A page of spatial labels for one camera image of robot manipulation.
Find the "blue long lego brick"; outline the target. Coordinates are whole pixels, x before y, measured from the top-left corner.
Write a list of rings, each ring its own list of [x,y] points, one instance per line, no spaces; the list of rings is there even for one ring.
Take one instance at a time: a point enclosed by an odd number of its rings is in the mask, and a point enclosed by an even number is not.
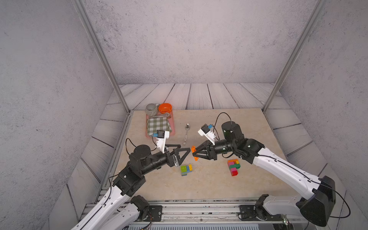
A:
[[[181,166],[181,174],[182,176],[187,175],[188,173],[190,173],[190,167],[189,166]]]

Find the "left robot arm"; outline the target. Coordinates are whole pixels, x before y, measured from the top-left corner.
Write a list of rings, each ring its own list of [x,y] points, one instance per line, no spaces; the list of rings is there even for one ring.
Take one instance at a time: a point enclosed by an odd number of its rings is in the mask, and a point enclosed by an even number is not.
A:
[[[141,195],[135,195],[145,183],[145,175],[164,165],[180,166],[191,152],[190,148],[173,145],[172,152],[152,154],[149,146],[137,146],[107,193],[74,229],[121,230],[138,219],[145,219],[149,203]]]

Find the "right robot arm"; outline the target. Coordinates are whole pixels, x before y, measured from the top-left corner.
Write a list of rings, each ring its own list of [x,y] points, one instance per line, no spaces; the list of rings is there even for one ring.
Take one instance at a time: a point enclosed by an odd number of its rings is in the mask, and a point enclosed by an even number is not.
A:
[[[339,196],[332,178],[320,178],[299,169],[274,154],[264,144],[245,138],[241,127],[233,121],[223,123],[221,129],[224,139],[218,140],[213,132],[215,128],[204,124],[198,133],[207,140],[192,147],[193,156],[217,160],[219,154],[230,153],[268,171],[298,192],[297,196],[261,195],[252,211],[238,214],[241,221],[254,218],[266,221],[277,215],[297,215],[316,226],[327,226],[328,220],[333,218],[331,213]]]

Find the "dark green lego brick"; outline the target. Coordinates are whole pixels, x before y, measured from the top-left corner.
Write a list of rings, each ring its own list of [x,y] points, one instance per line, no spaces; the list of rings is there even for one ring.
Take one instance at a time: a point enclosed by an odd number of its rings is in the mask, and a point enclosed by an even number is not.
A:
[[[240,168],[240,164],[232,164],[232,165],[229,165],[229,168],[230,169],[232,169],[232,168],[239,169]]]

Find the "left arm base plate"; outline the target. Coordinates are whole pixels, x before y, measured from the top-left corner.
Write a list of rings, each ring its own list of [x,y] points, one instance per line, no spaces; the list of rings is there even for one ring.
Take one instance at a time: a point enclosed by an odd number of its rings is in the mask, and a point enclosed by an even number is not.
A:
[[[162,220],[162,214],[163,214],[163,206],[150,205],[140,212],[138,221],[160,222]]]

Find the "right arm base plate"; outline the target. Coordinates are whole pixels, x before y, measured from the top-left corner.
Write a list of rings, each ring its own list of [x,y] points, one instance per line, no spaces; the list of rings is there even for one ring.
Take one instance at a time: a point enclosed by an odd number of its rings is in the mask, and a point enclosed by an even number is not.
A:
[[[271,215],[255,205],[240,205],[238,218],[241,221],[282,221],[281,215]]]

